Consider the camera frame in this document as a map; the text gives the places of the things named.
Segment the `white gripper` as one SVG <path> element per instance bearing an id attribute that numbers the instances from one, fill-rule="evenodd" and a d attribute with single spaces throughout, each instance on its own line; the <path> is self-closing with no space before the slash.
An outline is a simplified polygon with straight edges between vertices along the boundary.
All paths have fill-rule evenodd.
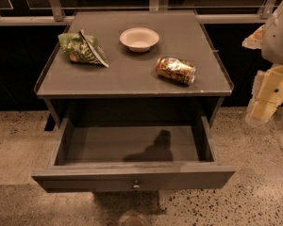
<path id="1" fill-rule="evenodd" d="M 252 98 L 245 121 L 251 126 L 268 122 L 283 102 L 283 65 L 275 64 L 266 73 L 258 71 L 252 87 Z"/>

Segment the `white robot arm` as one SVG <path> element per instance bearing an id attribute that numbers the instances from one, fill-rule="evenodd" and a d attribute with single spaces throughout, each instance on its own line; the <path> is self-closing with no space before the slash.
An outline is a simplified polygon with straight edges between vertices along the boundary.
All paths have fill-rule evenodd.
<path id="1" fill-rule="evenodd" d="M 266 23 L 242 42 L 242 46 L 260 49 L 262 57 L 273 63 L 266 72 L 257 72 L 246 110 L 245 121 L 252 126 L 261 126 L 283 103 L 283 1 Z"/>

